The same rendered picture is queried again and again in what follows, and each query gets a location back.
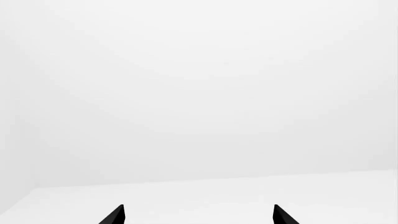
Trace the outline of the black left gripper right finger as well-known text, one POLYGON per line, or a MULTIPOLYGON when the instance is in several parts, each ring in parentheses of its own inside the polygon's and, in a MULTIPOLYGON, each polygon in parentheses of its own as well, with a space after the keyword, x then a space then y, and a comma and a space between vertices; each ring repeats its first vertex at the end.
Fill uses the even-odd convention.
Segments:
POLYGON ((272 219, 274 224, 300 224, 278 205, 274 205, 272 219))

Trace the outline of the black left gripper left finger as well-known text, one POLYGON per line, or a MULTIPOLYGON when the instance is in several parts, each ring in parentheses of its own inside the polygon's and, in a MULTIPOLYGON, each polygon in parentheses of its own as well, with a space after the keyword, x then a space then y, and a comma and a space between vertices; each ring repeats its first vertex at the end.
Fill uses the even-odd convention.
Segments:
POLYGON ((124 205, 119 205, 98 224, 124 224, 125 219, 124 205))

